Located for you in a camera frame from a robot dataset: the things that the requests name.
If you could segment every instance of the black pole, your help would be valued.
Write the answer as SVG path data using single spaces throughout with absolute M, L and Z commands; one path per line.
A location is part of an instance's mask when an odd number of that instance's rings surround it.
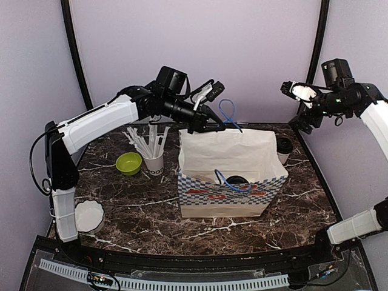
M 67 41 L 69 42 L 70 53 L 73 59 L 75 73 L 77 75 L 79 88 L 81 89 L 82 97 L 84 98 L 87 110 L 93 108 L 92 100 L 90 99 L 89 90 L 87 88 L 84 71 L 79 58 L 77 42 L 74 33 L 74 26 L 72 21 L 72 13 L 70 11 L 69 0 L 61 0 L 63 20 L 65 23 Z
M 307 73 L 306 83 L 313 84 L 315 73 L 318 68 L 319 56 L 321 55 L 323 37 L 326 29 L 327 16 L 329 15 L 330 0 L 321 1 L 321 11 L 319 12 L 318 26 L 316 28 L 313 53 L 311 55 L 309 72 Z M 305 108 L 304 103 L 299 105 L 298 114 Z

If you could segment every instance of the checkered pattern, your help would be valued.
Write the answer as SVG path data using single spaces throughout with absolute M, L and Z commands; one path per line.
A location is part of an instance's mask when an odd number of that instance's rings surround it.
M 278 190 L 286 180 L 286 176 L 264 180 L 252 184 L 252 190 L 249 192 L 237 192 L 227 185 L 217 185 L 192 179 L 182 174 L 178 175 L 178 194 L 179 203 L 184 206 L 202 206 L 202 205 L 267 205 L 278 193 Z M 234 184 L 235 187 L 246 186 L 247 184 Z M 255 196 L 254 193 L 260 193 L 262 196 Z

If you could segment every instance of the green bowl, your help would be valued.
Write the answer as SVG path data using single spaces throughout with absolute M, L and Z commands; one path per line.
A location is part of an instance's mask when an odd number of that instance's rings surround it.
M 125 153 L 116 160 L 116 168 L 125 176 L 133 176 L 140 171 L 141 155 Z

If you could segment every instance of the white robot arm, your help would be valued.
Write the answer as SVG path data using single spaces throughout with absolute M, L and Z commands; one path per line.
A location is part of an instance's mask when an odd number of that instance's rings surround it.
M 375 85 L 356 83 L 344 59 L 325 62 L 322 68 L 327 88 L 300 82 L 283 83 L 282 93 L 306 105 L 305 111 L 290 124 L 310 134 L 311 125 L 319 127 L 324 116 L 336 116 L 337 122 L 343 115 L 351 118 L 354 114 L 372 132 L 388 160 L 388 100 Z M 388 199 L 330 226 L 327 236 L 331 245 L 337 245 L 385 230 L 388 230 Z
M 178 95 L 185 81 L 186 94 Z M 59 124 L 53 121 L 46 124 L 45 133 L 32 146 L 30 170 L 38 189 L 50 196 L 52 216 L 62 242 L 67 243 L 78 238 L 74 197 L 79 173 L 71 155 L 121 125 L 154 115 L 163 115 L 187 124 L 189 133 L 225 130 L 222 120 L 204 105 L 206 101 L 211 102 L 222 93 L 224 86 L 220 82 L 214 83 L 214 80 L 205 85 L 190 92 L 185 73 L 162 67 L 156 80 L 144 87 L 124 88 L 111 101 L 97 108 Z M 184 101 L 198 93 L 201 94 L 201 102 L 191 104 Z M 45 137 L 48 174 L 48 179 L 43 180 L 43 188 L 37 183 L 32 169 L 33 148 L 42 137 Z

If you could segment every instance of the purple wall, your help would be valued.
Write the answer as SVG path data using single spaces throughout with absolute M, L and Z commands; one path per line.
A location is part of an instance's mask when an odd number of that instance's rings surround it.
M 18 290 L 37 234 L 50 222 L 49 200 L 28 169 L 32 142 L 50 121 L 84 111 L 59 1 L 0 3 L 0 282 Z M 34 155 L 44 177 L 43 144 Z
M 358 82 L 375 84 L 388 97 L 388 2 L 342 0 L 330 3 L 320 64 L 333 58 L 349 61 Z M 316 83 L 324 85 L 322 71 Z M 366 210 L 388 196 L 388 162 L 360 119 L 340 127 L 325 119 L 305 139 L 333 192 L 344 218 Z M 388 289 L 388 234 L 365 239 L 364 246 L 380 290 Z
M 319 4 L 83 0 L 73 1 L 73 19 L 95 105 L 168 65 L 188 73 L 194 88 L 223 82 L 237 121 L 287 122 L 298 105 L 279 88 L 306 78 Z

